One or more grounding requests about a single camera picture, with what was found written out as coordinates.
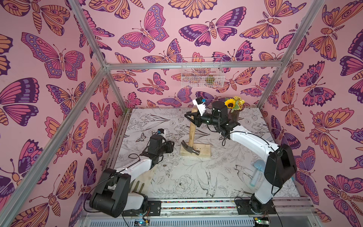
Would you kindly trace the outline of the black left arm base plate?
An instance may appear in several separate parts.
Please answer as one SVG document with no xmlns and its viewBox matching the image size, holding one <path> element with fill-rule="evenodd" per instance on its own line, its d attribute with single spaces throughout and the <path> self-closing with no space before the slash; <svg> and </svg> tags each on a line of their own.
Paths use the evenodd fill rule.
<svg viewBox="0 0 363 227">
<path fill-rule="evenodd" d="M 145 216 L 160 216 L 161 201 L 148 201 L 143 204 L 139 210 L 127 210 L 122 213 L 124 217 L 145 217 Z"/>
</svg>

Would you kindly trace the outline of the wooden handled claw hammer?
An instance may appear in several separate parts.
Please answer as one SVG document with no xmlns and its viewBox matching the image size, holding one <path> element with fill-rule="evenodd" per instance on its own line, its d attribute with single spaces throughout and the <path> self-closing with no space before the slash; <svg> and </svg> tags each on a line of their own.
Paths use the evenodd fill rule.
<svg viewBox="0 0 363 227">
<path fill-rule="evenodd" d="M 190 123 L 190 131 L 189 131 L 189 140 L 185 142 L 181 141 L 181 156 L 190 156 L 190 155 L 200 155 L 200 151 L 194 148 L 194 138 L 195 138 L 196 126 L 193 123 Z"/>
</svg>

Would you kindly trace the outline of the small wooden nail block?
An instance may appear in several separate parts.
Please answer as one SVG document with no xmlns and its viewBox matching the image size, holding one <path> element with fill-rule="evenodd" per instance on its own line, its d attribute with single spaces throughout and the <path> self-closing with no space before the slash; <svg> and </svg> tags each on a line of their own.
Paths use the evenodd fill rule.
<svg viewBox="0 0 363 227">
<path fill-rule="evenodd" d="M 193 147 L 190 147 L 187 143 L 182 141 L 180 155 L 185 157 L 194 157 L 194 158 L 210 158 L 211 145 L 194 144 Z"/>
</svg>

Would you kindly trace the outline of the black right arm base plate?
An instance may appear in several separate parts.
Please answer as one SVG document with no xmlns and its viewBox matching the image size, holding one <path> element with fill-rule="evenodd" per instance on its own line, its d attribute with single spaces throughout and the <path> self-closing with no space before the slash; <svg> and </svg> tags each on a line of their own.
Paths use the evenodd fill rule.
<svg viewBox="0 0 363 227">
<path fill-rule="evenodd" d="M 253 209 L 250 199 L 237 198 L 237 199 L 235 199 L 234 203 L 236 205 L 237 212 L 239 215 L 262 215 L 263 216 L 264 214 L 272 214 L 272 215 L 277 214 L 272 200 L 270 200 L 266 204 L 261 205 L 259 208 L 257 208 L 256 211 Z"/>
</svg>

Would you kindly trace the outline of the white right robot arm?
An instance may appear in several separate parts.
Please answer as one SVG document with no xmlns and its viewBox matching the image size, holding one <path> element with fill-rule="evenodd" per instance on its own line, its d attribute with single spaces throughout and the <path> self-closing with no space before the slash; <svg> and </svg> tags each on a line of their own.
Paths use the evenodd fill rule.
<svg viewBox="0 0 363 227">
<path fill-rule="evenodd" d="M 251 196 L 250 209 L 255 214 L 261 214 L 267 209 L 267 204 L 281 190 L 287 180 L 297 171 L 292 148 L 278 145 L 250 132 L 237 121 L 228 117 L 227 106 L 222 101 L 212 104 L 212 112 L 207 112 L 206 102 L 202 97 L 193 100 L 193 111 L 184 116 L 190 122 L 189 141 L 182 141 L 183 149 L 194 155 L 200 155 L 200 150 L 194 146 L 195 129 L 202 124 L 214 126 L 215 132 L 224 140 L 232 140 L 242 144 L 255 153 L 264 163 L 264 180 L 257 191 Z"/>
</svg>

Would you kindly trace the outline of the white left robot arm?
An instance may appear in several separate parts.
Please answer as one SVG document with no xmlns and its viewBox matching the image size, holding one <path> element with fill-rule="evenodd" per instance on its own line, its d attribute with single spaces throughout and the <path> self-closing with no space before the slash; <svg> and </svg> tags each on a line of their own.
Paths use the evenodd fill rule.
<svg viewBox="0 0 363 227">
<path fill-rule="evenodd" d="M 143 215 L 149 210 L 148 197 L 144 194 L 130 192 L 131 183 L 140 175 L 151 170 L 161 162 L 164 154 L 174 151 L 175 142 L 167 141 L 164 136 L 154 134 L 140 154 L 132 153 L 136 160 L 119 169 L 107 168 L 99 182 L 91 190 L 88 199 L 93 212 L 100 212 L 117 218 L 125 212 Z"/>
</svg>

